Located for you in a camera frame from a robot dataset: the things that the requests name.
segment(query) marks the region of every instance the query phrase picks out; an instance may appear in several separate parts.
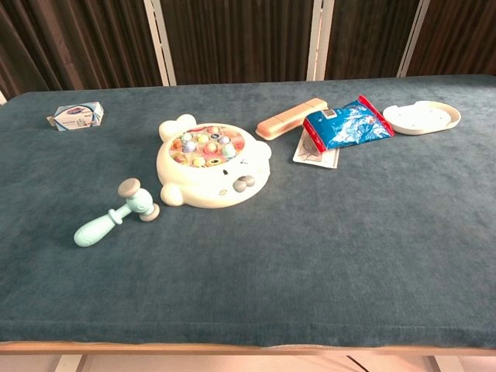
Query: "gray button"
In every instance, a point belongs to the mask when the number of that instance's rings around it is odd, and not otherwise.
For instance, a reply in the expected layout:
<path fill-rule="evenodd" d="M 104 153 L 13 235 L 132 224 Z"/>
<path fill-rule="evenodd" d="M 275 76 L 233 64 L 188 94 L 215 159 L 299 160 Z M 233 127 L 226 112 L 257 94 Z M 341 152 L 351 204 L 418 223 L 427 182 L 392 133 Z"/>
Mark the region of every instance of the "gray button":
<path fill-rule="evenodd" d="M 255 177 L 253 176 L 245 176 L 246 186 L 251 188 L 255 184 Z"/>
<path fill-rule="evenodd" d="M 245 181 L 236 180 L 232 184 L 232 188 L 234 188 L 234 190 L 236 190 L 238 192 L 243 192 L 246 189 L 246 182 Z"/>

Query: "blue plastic bag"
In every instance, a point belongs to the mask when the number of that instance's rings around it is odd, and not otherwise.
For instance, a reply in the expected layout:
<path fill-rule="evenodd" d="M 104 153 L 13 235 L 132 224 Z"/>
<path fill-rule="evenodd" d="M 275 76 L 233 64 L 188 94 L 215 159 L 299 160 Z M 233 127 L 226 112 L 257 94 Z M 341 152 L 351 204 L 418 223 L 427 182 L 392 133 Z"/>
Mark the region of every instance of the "blue plastic bag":
<path fill-rule="evenodd" d="M 320 152 L 394 136 L 391 125 L 363 95 L 342 108 L 307 115 L 303 126 Z"/>

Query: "small box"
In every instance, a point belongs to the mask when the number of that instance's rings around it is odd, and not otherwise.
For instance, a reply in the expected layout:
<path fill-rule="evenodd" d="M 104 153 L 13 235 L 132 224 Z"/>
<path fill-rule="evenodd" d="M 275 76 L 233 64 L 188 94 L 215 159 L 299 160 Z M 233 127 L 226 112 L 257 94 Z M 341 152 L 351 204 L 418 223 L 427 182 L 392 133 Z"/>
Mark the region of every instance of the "small box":
<path fill-rule="evenodd" d="M 51 126 L 59 130 L 72 130 L 99 126 L 102 123 L 103 107 L 100 102 L 61 106 L 53 116 L 47 117 Z"/>
<path fill-rule="evenodd" d="M 255 133 L 264 140 L 274 140 L 280 135 L 300 126 L 306 115 L 325 109 L 327 109 L 326 101 L 323 101 L 320 98 L 312 98 L 307 102 L 303 102 L 298 106 L 259 122 Z"/>

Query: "floor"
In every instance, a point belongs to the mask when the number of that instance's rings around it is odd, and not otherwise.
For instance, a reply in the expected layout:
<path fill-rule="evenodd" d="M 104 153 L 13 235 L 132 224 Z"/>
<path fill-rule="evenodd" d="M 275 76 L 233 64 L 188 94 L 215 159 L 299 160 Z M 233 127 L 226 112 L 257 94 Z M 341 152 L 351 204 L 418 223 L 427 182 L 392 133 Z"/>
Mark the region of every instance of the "floor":
<path fill-rule="evenodd" d="M 370 372 L 439 372 L 432 357 L 376 356 L 356 353 L 352 357 Z M 60 356 L 0 356 L 1 372 L 65 372 L 57 368 Z M 493 372 L 496 356 L 458 358 L 464 372 Z M 363 372 L 354 362 L 333 354 L 308 356 L 126 356 L 90 355 L 78 372 Z"/>

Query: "toy ear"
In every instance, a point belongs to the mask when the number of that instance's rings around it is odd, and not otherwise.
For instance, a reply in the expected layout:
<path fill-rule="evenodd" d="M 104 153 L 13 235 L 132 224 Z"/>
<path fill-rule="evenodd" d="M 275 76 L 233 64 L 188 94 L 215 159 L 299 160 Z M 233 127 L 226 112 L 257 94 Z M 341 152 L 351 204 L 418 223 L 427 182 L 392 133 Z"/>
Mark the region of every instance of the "toy ear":
<path fill-rule="evenodd" d="M 160 191 L 162 201 L 172 207 L 178 207 L 184 204 L 181 189 L 174 183 L 166 182 Z"/>
<path fill-rule="evenodd" d="M 263 159 L 270 159 L 270 157 L 272 156 L 272 150 L 270 149 L 269 145 L 262 141 L 257 141 L 257 152 Z"/>
<path fill-rule="evenodd" d="M 179 116 L 176 120 L 167 120 L 160 124 L 158 133 L 160 134 L 162 141 L 165 142 L 178 132 L 184 132 L 194 126 L 196 126 L 195 117 L 193 115 L 184 114 Z"/>

